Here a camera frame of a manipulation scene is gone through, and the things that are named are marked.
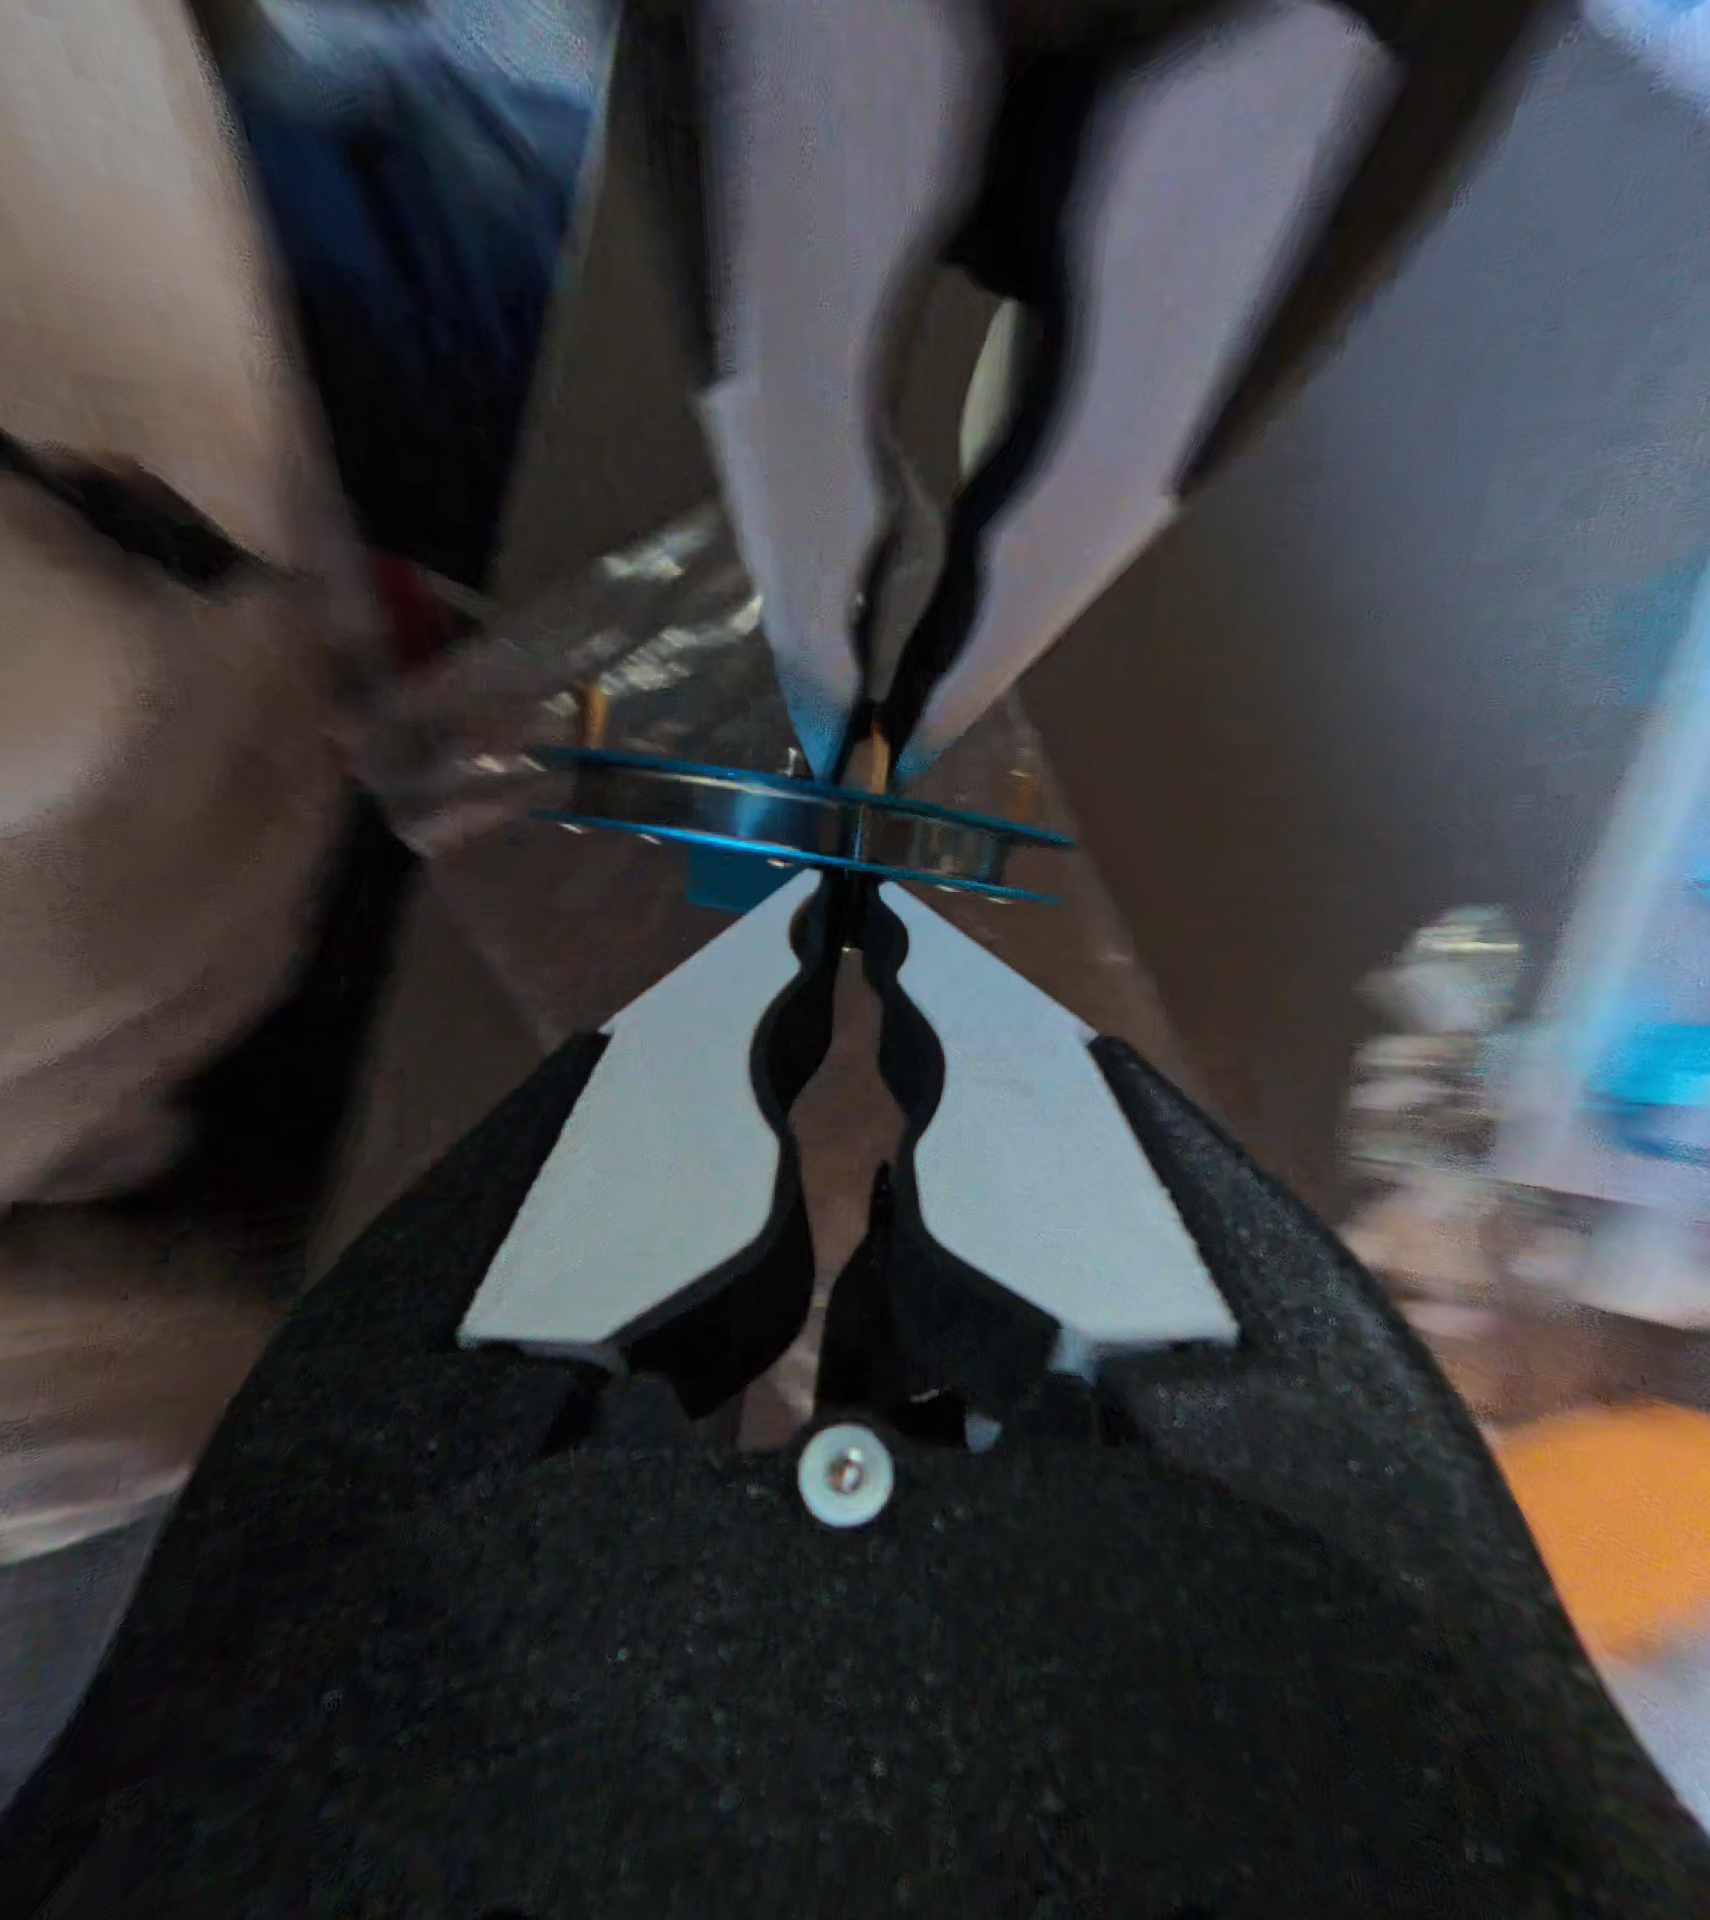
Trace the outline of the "dark blue cloth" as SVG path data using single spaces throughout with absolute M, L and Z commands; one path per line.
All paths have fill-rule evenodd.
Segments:
M 486 586 L 598 145 L 571 5 L 202 5 L 362 542 Z

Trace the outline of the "pile of small screw bags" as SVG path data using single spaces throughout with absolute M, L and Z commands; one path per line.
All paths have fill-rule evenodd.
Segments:
M 1582 1275 L 1592 1207 L 1501 1172 L 1526 1030 L 1524 942 L 1497 907 L 1418 926 L 1361 982 L 1377 1030 L 1354 1052 L 1340 1234 L 1427 1342 L 1471 1342 Z

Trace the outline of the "white tray with blue parts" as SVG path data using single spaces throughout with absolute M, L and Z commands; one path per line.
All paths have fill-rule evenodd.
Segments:
M 1495 1175 L 1582 1219 L 1531 1281 L 1710 1332 L 1710 563 L 1536 1000 Z

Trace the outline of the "blue round metal turntable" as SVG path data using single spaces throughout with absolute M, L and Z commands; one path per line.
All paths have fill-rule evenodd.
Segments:
M 1014 858 L 1073 847 L 1053 828 L 889 791 L 641 750 L 534 746 L 515 770 L 545 794 L 528 817 L 676 849 L 690 904 L 728 915 L 749 912 L 801 870 L 1046 900 L 1012 880 Z

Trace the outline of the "large clear plastic bag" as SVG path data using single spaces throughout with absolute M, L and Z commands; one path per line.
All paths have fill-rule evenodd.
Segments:
M 593 820 L 538 818 L 571 799 L 539 750 L 587 746 L 804 773 L 759 601 L 718 506 L 487 609 L 435 661 L 373 699 L 353 766 L 426 864 L 489 984 L 538 1052 L 602 1027 L 723 928 L 698 900 L 694 847 Z M 1066 789 L 1018 693 L 1001 696 L 909 794 L 1077 841 Z M 1179 1046 L 1083 850 L 1022 847 L 1005 879 L 1046 900 L 919 887 L 967 936 L 1099 1034 L 1179 1077 Z

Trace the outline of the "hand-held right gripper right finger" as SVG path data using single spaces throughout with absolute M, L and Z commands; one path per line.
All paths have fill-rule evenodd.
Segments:
M 1106 1039 L 895 882 L 862 915 L 899 1117 L 825 1308 L 819 1414 L 972 1444 L 1111 1365 L 1241 1347 Z

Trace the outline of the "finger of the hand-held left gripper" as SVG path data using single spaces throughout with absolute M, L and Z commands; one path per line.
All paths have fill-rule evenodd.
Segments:
M 980 5 L 698 5 L 702 426 L 807 758 L 879 708 L 943 565 L 895 414 L 999 82 Z
M 1394 81 L 1338 5 L 1230 5 L 1092 85 L 1012 412 L 962 490 L 889 687 L 897 752 L 943 752 L 1152 546 Z

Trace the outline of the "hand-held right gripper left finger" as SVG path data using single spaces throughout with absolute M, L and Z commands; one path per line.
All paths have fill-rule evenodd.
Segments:
M 834 889 L 801 870 L 602 1025 L 462 1348 L 662 1380 L 694 1420 L 771 1367 L 817 1277 L 791 1117 L 838 955 Z

